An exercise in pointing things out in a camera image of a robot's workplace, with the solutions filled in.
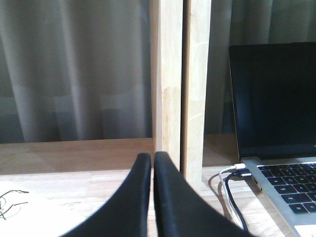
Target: black laptop screen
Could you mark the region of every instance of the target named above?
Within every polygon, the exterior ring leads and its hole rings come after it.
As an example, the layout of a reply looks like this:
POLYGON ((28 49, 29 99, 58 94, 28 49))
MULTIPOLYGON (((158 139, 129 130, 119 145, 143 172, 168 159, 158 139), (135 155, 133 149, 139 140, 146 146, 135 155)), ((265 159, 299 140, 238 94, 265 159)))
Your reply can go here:
POLYGON ((230 47, 238 150, 316 154, 316 42, 230 47))

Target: black cable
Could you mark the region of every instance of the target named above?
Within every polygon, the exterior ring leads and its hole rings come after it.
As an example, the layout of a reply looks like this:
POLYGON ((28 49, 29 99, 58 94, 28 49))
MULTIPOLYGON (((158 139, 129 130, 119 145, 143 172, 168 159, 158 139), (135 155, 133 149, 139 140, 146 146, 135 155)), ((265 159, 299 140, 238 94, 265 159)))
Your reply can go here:
POLYGON ((229 179, 232 178, 232 177, 234 177, 234 176, 239 176, 239 174, 237 174, 237 173, 231 173, 231 174, 229 174, 229 175, 226 177, 226 179, 225 179, 225 186, 226 186, 226 189, 227 189, 228 197, 229 197, 229 199, 230 199, 230 201, 231 201, 231 203, 232 203, 234 209, 236 210, 237 215, 239 216, 239 218, 240 218, 240 220, 241 220, 241 223, 242 223, 242 226, 243 226, 243 230, 244 230, 245 232, 249 232, 248 226, 247 226, 247 224, 246 224, 246 221, 245 221, 245 219, 244 219, 244 217, 243 217, 241 211, 240 211, 239 208, 237 207, 237 205, 236 205, 236 203, 235 203, 235 201, 234 201, 233 195, 232 195, 232 193, 231 193, 231 190, 229 189, 229 186, 228 186, 228 181, 229 181, 229 179))

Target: curtain fold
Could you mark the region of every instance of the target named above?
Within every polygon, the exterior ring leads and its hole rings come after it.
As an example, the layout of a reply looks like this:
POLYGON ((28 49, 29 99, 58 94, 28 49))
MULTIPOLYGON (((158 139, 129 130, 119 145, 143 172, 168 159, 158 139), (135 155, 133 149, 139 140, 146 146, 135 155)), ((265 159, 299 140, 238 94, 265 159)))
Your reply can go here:
POLYGON ((0 142, 151 136, 147 0, 1 0, 0 142))
POLYGON ((210 26, 205 133, 235 132, 229 45, 316 41, 316 0, 213 0, 210 26))

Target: cable plug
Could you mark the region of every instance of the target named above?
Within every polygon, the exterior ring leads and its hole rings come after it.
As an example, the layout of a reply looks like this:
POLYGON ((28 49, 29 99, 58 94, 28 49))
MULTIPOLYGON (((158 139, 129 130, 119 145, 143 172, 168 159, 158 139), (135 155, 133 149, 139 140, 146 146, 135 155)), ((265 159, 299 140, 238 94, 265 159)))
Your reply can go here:
POLYGON ((250 173, 249 169, 239 169, 234 172, 234 175, 245 178, 245 177, 251 177, 252 174, 250 173))

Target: wood grain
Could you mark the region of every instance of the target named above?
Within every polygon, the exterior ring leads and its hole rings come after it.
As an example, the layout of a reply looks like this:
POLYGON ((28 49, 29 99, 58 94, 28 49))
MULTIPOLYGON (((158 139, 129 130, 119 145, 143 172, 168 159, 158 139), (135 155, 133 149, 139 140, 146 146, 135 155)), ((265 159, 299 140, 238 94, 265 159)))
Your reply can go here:
POLYGON ((150 1, 153 137, 155 151, 167 151, 180 166, 181 0, 150 1))
POLYGON ((189 0, 184 74, 183 173, 200 190, 211 0, 189 0))

